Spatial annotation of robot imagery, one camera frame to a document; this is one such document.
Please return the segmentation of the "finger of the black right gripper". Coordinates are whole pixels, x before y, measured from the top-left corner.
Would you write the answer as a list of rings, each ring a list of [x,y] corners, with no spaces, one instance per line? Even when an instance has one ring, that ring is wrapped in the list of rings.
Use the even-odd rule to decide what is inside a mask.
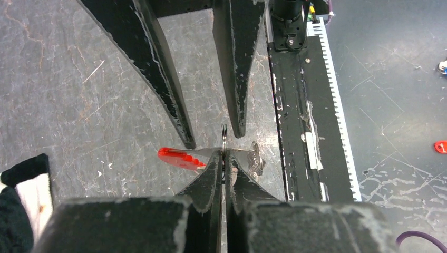
[[[236,138],[246,134],[249,74],[265,9],[265,1],[215,1],[213,6],[213,37]]]
[[[153,90],[187,149],[196,148],[172,55],[150,1],[80,1]]]

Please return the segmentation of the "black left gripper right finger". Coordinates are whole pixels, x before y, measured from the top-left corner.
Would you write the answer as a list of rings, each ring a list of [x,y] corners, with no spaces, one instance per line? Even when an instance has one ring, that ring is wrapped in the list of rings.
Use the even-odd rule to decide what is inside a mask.
[[[225,170],[229,252],[397,252],[373,205],[280,201],[249,178],[231,151]]]

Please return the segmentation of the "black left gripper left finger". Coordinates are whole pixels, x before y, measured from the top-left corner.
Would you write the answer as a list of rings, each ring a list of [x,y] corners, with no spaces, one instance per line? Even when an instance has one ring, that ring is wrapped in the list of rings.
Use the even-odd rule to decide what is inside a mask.
[[[34,252],[220,252],[223,160],[172,197],[77,198],[54,211]]]

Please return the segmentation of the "silver split keyring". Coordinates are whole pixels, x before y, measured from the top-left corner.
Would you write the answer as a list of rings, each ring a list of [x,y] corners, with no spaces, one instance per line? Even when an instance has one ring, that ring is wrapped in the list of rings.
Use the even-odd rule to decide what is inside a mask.
[[[227,125],[222,125],[222,147],[221,147],[221,154],[222,158],[224,159],[227,153]]]

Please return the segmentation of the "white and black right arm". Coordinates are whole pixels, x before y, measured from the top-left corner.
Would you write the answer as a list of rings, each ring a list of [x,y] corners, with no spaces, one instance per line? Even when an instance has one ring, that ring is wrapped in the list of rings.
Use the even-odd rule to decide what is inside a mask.
[[[249,72],[260,26],[270,21],[279,51],[306,41],[311,1],[80,1],[161,101],[178,136],[196,147],[181,84],[159,18],[212,10],[213,37],[234,135],[246,133]]]

